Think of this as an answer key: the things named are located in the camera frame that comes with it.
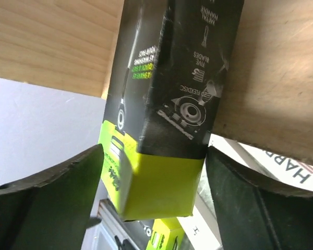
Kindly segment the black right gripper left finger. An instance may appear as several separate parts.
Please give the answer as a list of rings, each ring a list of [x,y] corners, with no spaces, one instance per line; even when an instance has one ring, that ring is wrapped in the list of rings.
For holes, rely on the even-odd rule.
[[[98,144],[28,177],[0,186],[0,249],[80,249],[104,150]]]

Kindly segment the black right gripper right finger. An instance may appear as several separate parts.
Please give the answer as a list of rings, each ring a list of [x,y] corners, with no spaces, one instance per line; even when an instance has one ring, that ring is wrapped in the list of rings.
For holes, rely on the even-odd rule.
[[[224,249],[313,249],[313,191],[267,177],[213,146],[206,170]]]

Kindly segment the white Harry's razor box front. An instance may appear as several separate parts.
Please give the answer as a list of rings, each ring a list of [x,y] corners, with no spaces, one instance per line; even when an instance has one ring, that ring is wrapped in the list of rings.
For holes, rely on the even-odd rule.
[[[191,216],[177,219],[194,249],[221,249],[216,217],[199,195],[196,195]]]

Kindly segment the black green razor box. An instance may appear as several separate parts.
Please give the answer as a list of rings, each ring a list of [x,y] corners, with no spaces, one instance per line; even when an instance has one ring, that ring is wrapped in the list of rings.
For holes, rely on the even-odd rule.
[[[111,249],[193,249],[177,218],[122,221],[109,199],[101,199],[100,233]]]
[[[99,141],[125,221],[190,216],[243,1],[124,1]]]

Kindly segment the light wooden two-tier shelf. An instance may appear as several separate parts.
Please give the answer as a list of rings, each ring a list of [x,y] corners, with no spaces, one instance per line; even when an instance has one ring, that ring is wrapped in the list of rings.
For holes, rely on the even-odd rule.
[[[0,78],[106,98],[122,1],[0,1]],[[213,132],[313,165],[313,1],[245,1]]]

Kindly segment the white Harry's labelled razor box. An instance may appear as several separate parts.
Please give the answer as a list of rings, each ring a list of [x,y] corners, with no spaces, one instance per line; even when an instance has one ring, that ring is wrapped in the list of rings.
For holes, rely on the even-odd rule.
[[[214,134],[210,137],[209,145],[261,174],[313,191],[313,166],[311,165]]]

